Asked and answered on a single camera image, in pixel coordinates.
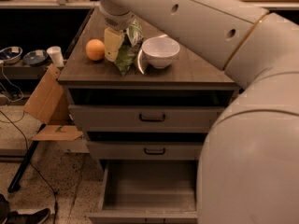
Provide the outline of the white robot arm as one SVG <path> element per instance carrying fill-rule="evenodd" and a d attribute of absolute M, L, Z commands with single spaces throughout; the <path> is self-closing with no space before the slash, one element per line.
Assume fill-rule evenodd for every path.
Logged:
<path fill-rule="evenodd" d="M 299 29 L 237 0 L 100 0 L 221 70 L 238 94 L 210 128 L 197 171 L 199 224 L 299 224 Z"/>

